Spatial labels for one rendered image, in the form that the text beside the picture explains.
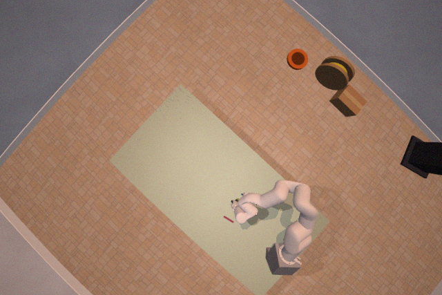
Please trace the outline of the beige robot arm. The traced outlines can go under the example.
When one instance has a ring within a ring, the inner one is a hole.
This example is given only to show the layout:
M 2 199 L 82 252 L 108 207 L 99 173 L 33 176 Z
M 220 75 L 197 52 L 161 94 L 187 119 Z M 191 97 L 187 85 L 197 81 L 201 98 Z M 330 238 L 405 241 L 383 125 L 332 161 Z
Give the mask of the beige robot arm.
M 289 190 L 289 192 L 288 192 Z M 236 221 L 244 224 L 248 219 L 256 216 L 258 209 L 252 204 L 268 209 L 284 202 L 288 193 L 293 193 L 293 204 L 301 212 L 299 219 L 290 224 L 285 232 L 284 244 L 279 249 L 279 257 L 285 264 L 302 264 L 298 256 L 311 244 L 311 234 L 318 217 L 318 211 L 310 203 L 311 189 L 301 182 L 278 180 L 272 190 L 264 193 L 243 193 L 238 206 L 233 207 Z M 299 259 L 299 260 L 298 260 Z

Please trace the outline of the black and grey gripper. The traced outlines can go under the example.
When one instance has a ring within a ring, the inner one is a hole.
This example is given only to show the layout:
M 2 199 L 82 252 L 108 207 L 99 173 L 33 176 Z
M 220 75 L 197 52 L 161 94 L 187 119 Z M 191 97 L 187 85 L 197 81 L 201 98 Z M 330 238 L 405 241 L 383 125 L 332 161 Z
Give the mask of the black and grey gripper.
M 232 200 L 231 201 L 231 208 L 233 209 L 233 207 L 236 207 L 236 206 L 238 206 L 238 200 L 236 199 L 236 200 Z

